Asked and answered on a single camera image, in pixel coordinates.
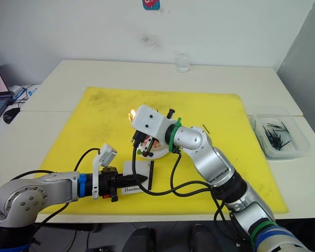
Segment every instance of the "floor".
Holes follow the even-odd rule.
[[[158,252],[185,252],[189,251],[187,245],[188,230],[197,223],[208,226],[218,237],[224,251],[237,252],[235,245],[217,233],[213,222],[140,222],[140,223],[110,223],[102,224],[101,230],[90,233],[89,248],[112,246],[113,252],[121,252],[128,237],[134,230],[140,227],[153,228],[156,231]],[[75,231],[43,227],[36,234],[36,239],[41,245],[33,244],[31,252],[65,252],[69,248]],[[84,252],[87,246],[88,232],[78,231],[75,242],[70,252]]]

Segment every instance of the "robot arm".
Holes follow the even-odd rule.
[[[105,144],[93,159],[93,173],[50,173],[35,179],[17,179],[0,187],[0,249],[27,250],[37,229],[38,213],[51,205],[77,201],[85,196],[118,200],[117,188],[136,185],[133,175],[109,167],[116,151]],[[143,182],[146,176],[139,175]]]
[[[242,179],[222,151],[212,145],[203,129],[186,128],[181,125],[180,118],[178,121],[166,118],[145,105],[136,113],[132,121],[136,141],[142,142],[149,135],[161,146],[168,146],[170,152],[178,152],[180,148],[187,153],[216,198],[224,200],[232,221],[251,237],[255,251],[308,251],[291,232],[276,225],[268,205]]]

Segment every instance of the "desk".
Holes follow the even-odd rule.
[[[275,71],[268,67],[191,66],[180,73],[172,64],[64,60],[46,78],[23,111],[74,111],[88,87],[237,93],[247,114],[255,107],[286,108],[302,112]]]

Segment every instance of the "black cable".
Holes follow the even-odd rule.
[[[234,242],[238,242],[238,243],[249,243],[248,240],[246,240],[243,236],[240,236],[240,235],[239,235],[238,231],[233,230],[233,229],[229,226],[228,222],[226,221],[226,219],[225,219],[225,217],[224,217],[224,214],[223,214],[223,212],[222,212],[222,208],[224,207],[225,202],[222,201],[221,205],[219,205],[219,203],[218,203],[218,201],[217,201],[217,199],[216,199],[216,197],[214,196],[213,193],[211,193],[211,197],[212,197],[212,199],[214,200],[214,202],[215,202],[215,204],[216,204],[216,206],[217,206],[217,210],[216,210],[215,215],[214,215],[214,224],[215,224],[215,226],[216,226],[218,232],[219,232],[221,235],[223,235],[225,238],[230,239],[230,240],[233,240]],[[217,216],[218,216],[218,214],[220,214],[220,217],[222,218],[222,221],[223,221],[224,225],[225,225],[226,228],[230,231],[230,233],[233,235],[233,237],[227,235],[227,234],[226,234],[225,232],[223,232],[223,231],[221,230],[221,228],[219,227],[218,222],[217,222]]]
[[[232,223],[233,227],[235,228],[237,234],[239,234],[238,237],[241,238],[242,242],[243,242],[243,243],[250,243],[250,242],[251,242],[251,241],[250,241],[250,237],[246,236],[245,233],[239,232],[236,223],[235,223],[232,219],[231,219],[231,223]]]
[[[170,188],[173,189],[174,188],[174,185],[173,185],[173,181],[174,181],[174,174],[175,174],[175,171],[176,171],[176,167],[181,159],[182,155],[179,154],[175,164],[174,164],[174,167],[173,167],[173,170],[172,170],[172,174],[170,176]],[[178,197],[189,197],[189,196],[192,196],[192,195],[195,195],[195,194],[198,194],[198,193],[202,193],[202,192],[210,192],[211,191],[211,187],[203,182],[203,181],[194,181],[196,182],[197,184],[201,184],[201,185],[205,185],[207,188],[202,188],[202,189],[198,189],[198,190],[195,190],[193,192],[190,192],[190,193],[178,193],[177,191],[173,191],[173,193],[178,196]]]
[[[72,242],[70,244],[70,247],[66,250],[66,252],[68,252],[69,250],[71,250],[75,240],[76,240],[76,236],[77,236],[77,230],[75,231],[75,235],[73,236]]]
[[[20,104],[23,104],[23,103],[25,103],[25,102],[18,102],[17,107],[20,108]]]
[[[78,160],[76,166],[75,166],[75,169],[73,170],[74,172],[78,169],[78,166],[80,164],[80,162],[82,162],[83,158],[90,152],[90,151],[99,151],[100,149],[99,148],[90,148],[88,149],[81,157],[80,159]]]
[[[13,104],[17,104],[17,107],[19,108],[20,104],[24,103],[23,101],[26,101],[25,99],[28,97],[28,88],[30,88],[31,86],[35,86],[35,85],[38,85],[38,84],[32,84],[32,85],[29,85],[28,87],[26,87],[26,89],[24,90],[24,92],[26,92],[26,96],[24,96],[22,99],[15,100],[13,102]]]
[[[25,172],[23,174],[20,174],[19,176],[16,176],[13,179],[11,179],[11,181],[20,179],[20,178],[22,178],[24,176],[27,176],[27,175],[30,175],[30,174],[33,174],[33,173],[54,173],[54,172],[48,171],[48,170],[33,170],[33,171],[29,171],[29,172]]]
[[[138,148],[138,143],[137,141],[135,141],[134,145],[133,145],[133,153],[132,153],[132,173],[134,175],[134,179],[138,185],[138,187],[145,193],[149,194],[149,195],[152,195],[152,196],[162,196],[162,195],[166,195],[166,194],[170,194],[172,192],[175,192],[176,190],[180,189],[180,188],[183,188],[187,185],[191,185],[191,184],[198,184],[198,181],[188,181],[186,183],[183,183],[181,185],[178,185],[177,187],[173,188],[173,189],[170,189],[170,190],[167,190],[167,191],[164,191],[164,192],[151,192],[149,190],[147,190],[145,187],[142,186],[138,176],[137,176],[137,172],[135,171],[135,159],[136,159],[136,155],[137,155],[137,148]]]
[[[219,203],[217,202],[216,198],[214,199],[214,201],[215,201],[215,204],[216,204],[216,206],[217,206],[217,210],[216,210],[216,212],[215,212],[215,214],[214,214],[214,225],[215,225],[216,229],[217,229],[218,232],[219,232],[223,237],[225,237],[226,239],[229,239],[229,240],[233,241],[234,243],[237,242],[237,238],[231,237],[231,236],[227,235],[225,232],[223,232],[223,231],[221,230],[221,228],[219,227],[218,222],[217,222],[217,216],[218,216],[218,213],[222,212],[222,208],[224,207],[224,201],[222,201],[222,204],[221,204],[221,205],[219,205]]]
[[[88,236],[86,237],[86,250],[89,249],[89,239],[90,239],[90,232],[88,233]]]
[[[34,233],[33,233],[32,236],[34,236],[34,235],[37,233],[37,231],[39,231],[39,229],[40,229],[44,224],[46,224],[51,218],[53,218],[55,215],[59,214],[59,213],[62,212],[65,208],[67,208],[68,205],[69,205],[69,203],[65,203],[65,205],[64,205],[63,207],[61,207],[61,208],[60,208],[59,210],[57,210],[56,212],[53,212],[53,213],[50,214],[47,218],[45,218],[42,222],[40,222],[40,223],[36,226],[36,228],[35,228]]]
[[[78,160],[75,169],[73,171],[76,171],[78,169],[79,164],[81,163],[81,161],[83,160],[83,158],[91,151],[99,151],[99,148],[90,148],[88,149]],[[61,207],[59,210],[57,210],[56,212],[52,213],[51,215],[49,215],[47,218],[45,218],[40,224],[38,224],[38,226],[35,228],[34,234],[36,234],[36,232],[45,224],[47,223],[51,218],[53,218],[55,215],[59,214],[60,212],[62,212],[65,208],[67,208],[69,205],[69,203],[66,203],[63,207]]]

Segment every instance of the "white wall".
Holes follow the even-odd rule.
[[[278,69],[313,0],[0,0],[0,68],[9,84],[40,83],[62,59]]]
[[[315,3],[278,75],[315,132]]]

